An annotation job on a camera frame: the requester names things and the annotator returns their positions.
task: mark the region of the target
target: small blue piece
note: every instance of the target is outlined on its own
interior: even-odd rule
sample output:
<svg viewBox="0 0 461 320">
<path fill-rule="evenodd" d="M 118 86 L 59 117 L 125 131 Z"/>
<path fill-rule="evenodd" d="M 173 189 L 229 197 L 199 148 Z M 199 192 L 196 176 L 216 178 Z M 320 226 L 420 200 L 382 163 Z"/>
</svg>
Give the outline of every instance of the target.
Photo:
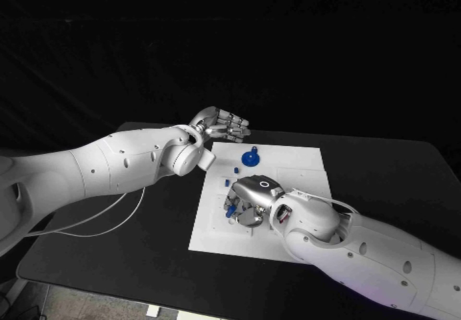
<svg viewBox="0 0 461 320">
<path fill-rule="evenodd" d="M 259 164 L 259 155 L 258 155 L 258 148 L 253 147 L 249 152 L 245 152 L 242 155 L 242 164 L 248 167 L 253 167 Z"/>
<path fill-rule="evenodd" d="M 232 205 L 232 206 L 229 207 L 229 209 L 227 209 L 227 212 L 226 212 L 226 218 L 230 218 L 235 210 L 236 210 L 236 206 Z"/>
</svg>

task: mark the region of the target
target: black table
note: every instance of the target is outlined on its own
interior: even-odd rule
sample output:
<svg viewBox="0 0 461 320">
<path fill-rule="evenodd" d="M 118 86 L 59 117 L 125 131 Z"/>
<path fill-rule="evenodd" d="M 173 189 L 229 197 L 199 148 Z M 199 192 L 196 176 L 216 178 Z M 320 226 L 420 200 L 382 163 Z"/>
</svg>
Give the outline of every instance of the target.
<svg viewBox="0 0 461 320">
<path fill-rule="evenodd" d="M 125 123 L 118 131 L 165 126 Z M 461 258 L 451 246 L 461 243 L 461 184 L 430 144 L 268 131 L 252 131 L 245 142 L 320 147 L 333 198 Z M 196 168 L 161 178 L 131 220 L 106 235 L 40 236 L 18 277 L 224 319 L 425 319 L 369 301 L 311 265 L 188 251 L 204 174 Z M 72 232 L 115 226 L 139 193 Z M 49 228 L 92 216 L 116 198 L 66 206 Z"/>
</svg>

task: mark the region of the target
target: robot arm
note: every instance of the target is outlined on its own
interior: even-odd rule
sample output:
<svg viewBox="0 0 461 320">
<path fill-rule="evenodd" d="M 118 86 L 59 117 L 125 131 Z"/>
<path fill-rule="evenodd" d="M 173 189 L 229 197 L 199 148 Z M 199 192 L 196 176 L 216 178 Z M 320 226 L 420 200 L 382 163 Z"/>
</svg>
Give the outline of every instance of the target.
<svg viewBox="0 0 461 320">
<path fill-rule="evenodd" d="M 109 134 L 86 146 L 30 157 L 0 157 L 0 256 L 43 217 L 85 198 L 132 192 L 168 175 L 209 169 L 210 137 L 242 142 L 248 121 L 209 107 L 188 125 Z"/>
<path fill-rule="evenodd" d="M 328 202 L 351 213 L 337 213 Z M 344 203 L 297 189 L 285 193 L 262 175 L 237 180 L 223 205 L 230 219 L 263 218 L 288 254 L 382 305 L 435 319 L 461 319 L 461 261 Z"/>
</svg>

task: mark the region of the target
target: white board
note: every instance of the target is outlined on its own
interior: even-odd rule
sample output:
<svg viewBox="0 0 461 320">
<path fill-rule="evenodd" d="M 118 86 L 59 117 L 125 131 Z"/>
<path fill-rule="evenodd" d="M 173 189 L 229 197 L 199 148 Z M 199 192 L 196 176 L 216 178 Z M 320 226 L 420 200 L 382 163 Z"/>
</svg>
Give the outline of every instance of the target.
<svg viewBox="0 0 461 320">
<path fill-rule="evenodd" d="M 240 158 L 253 146 L 258 148 L 260 162 L 255 167 L 246 167 Z M 232 183 L 252 175 L 272 178 L 285 192 L 297 188 L 331 198 L 320 148 L 214 142 L 212 152 L 216 161 L 206 172 L 188 250 L 298 263 L 269 229 L 268 216 L 262 225 L 253 229 L 237 223 L 230 224 L 233 220 L 226 218 L 223 201 Z"/>
</svg>

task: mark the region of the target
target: black curtain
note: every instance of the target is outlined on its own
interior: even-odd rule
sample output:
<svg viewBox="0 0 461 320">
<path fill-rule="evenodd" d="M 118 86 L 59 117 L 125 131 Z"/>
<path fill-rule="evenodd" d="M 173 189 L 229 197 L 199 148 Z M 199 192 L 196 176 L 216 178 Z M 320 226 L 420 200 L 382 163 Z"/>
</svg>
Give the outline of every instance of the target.
<svg viewBox="0 0 461 320">
<path fill-rule="evenodd" d="M 253 129 L 426 141 L 461 176 L 455 1 L 150 2 L 0 4 L 0 148 L 214 105 Z"/>
</svg>

